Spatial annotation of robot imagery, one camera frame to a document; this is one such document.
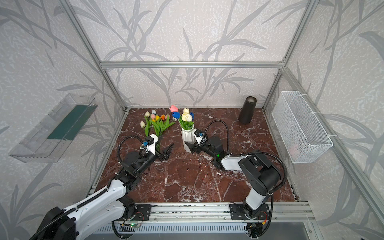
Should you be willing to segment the white ribbed vase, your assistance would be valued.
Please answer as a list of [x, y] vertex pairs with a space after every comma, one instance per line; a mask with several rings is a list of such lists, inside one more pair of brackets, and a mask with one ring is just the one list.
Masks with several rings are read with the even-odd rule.
[[189, 144], [194, 144], [196, 142], [196, 139], [195, 139], [195, 134], [194, 132], [196, 131], [195, 128], [192, 128], [190, 130], [184, 130], [182, 129], [182, 140], [183, 140], [183, 146], [184, 146], [184, 149], [187, 153], [191, 153], [191, 150], [189, 149], [189, 147], [187, 146], [187, 143]]

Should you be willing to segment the black cone vase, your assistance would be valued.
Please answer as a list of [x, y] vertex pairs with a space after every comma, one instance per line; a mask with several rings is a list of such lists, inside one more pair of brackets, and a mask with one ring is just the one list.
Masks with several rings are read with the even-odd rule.
[[249, 96], [245, 99], [241, 112], [239, 114], [239, 121], [241, 124], [249, 124], [253, 118], [254, 110], [256, 108], [257, 99]]

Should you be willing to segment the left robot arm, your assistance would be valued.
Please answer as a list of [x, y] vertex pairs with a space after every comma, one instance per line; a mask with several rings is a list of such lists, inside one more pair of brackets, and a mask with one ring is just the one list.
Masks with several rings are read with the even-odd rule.
[[168, 160], [173, 144], [162, 151], [157, 143], [144, 141], [139, 151], [120, 159], [121, 170], [109, 183], [87, 198], [64, 209], [55, 207], [44, 217], [32, 240], [83, 240], [109, 222], [130, 218], [135, 203], [127, 195], [155, 160]]

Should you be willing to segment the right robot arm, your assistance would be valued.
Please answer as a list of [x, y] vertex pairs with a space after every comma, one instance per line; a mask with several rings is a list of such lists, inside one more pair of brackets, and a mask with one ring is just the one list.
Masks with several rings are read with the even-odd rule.
[[263, 210], [262, 206], [287, 181], [287, 167], [275, 155], [260, 151], [233, 155], [224, 151], [222, 141], [217, 136], [209, 139], [199, 133], [195, 139], [193, 144], [185, 142], [191, 153], [204, 152], [213, 157], [213, 165], [219, 170], [243, 172], [251, 185], [243, 204], [237, 205], [240, 210], [231, 210], [236, 214], [233, 220], [256, 219]]

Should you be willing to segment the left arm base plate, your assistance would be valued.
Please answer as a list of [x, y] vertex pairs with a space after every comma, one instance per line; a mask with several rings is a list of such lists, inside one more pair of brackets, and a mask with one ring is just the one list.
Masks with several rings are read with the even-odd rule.
[[126, 208], [124, 215], [125, 220], [129, 221], [148, 221], [150, 219], [152, 205], [139, 204], [130, 205]]

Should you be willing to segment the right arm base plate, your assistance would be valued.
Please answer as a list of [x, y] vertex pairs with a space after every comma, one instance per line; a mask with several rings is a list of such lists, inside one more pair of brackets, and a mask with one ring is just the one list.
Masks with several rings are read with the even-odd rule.
[[267, 204], [261, 204], [256, 210], [253, 210], [245, 202], [229, 204], [231, 220], [257, 220], [266, 222], [270, 219], [271, 211]]

